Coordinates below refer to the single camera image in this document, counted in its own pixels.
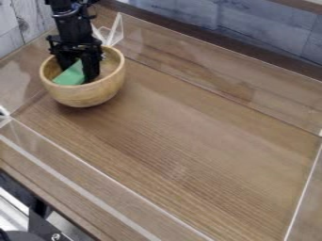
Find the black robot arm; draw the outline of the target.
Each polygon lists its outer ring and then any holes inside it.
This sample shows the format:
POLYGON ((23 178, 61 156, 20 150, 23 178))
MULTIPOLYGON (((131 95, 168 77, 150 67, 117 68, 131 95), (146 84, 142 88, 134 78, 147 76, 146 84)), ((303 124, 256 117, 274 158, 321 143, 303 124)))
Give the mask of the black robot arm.
POLYGON ((61 71, 67 71, 75 63, 81 63, 84 82, 89 83, 100 74, 101 41, 93 36, 88 7, 91 0, 45 0, 51 7, 52 18, 57 30, 49 35, 49 52, 55 56, 61 71))

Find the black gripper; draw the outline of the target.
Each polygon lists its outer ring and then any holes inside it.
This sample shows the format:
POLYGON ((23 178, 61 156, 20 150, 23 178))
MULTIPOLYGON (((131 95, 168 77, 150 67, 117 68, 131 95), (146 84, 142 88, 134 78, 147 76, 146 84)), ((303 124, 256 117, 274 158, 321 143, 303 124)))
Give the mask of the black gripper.
POLYGON ((93 18, 87 12, 55 12, 57 34, 47 37, 49 52, 63 71, 81 60, 85 83, 100 74, 101 41, 93 37, 93 18))

